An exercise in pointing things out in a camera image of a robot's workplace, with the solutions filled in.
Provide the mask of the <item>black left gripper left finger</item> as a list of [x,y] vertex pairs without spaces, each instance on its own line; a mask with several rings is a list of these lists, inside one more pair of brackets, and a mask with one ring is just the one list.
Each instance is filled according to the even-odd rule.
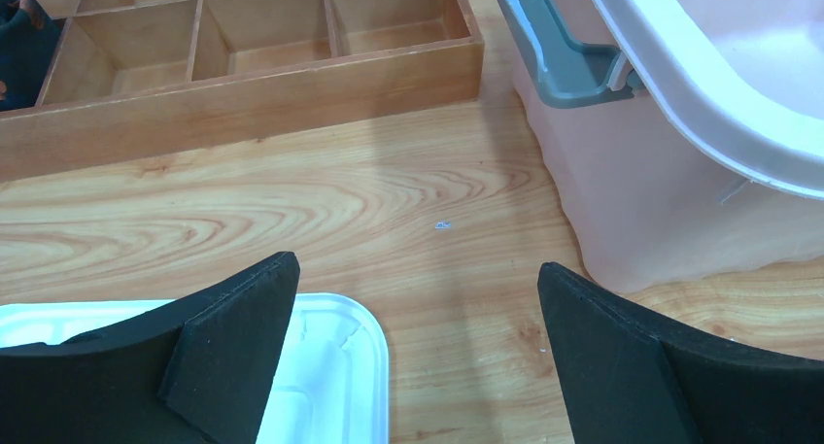
[[300,267],[280,252],[139,316],[1,352],[5,443],[253,443]]

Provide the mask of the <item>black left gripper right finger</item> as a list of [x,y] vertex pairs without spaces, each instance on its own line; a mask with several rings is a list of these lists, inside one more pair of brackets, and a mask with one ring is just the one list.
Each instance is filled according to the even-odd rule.
[[823,364],[728,340],[556,262],[537,291],[578,443],[819,443]]

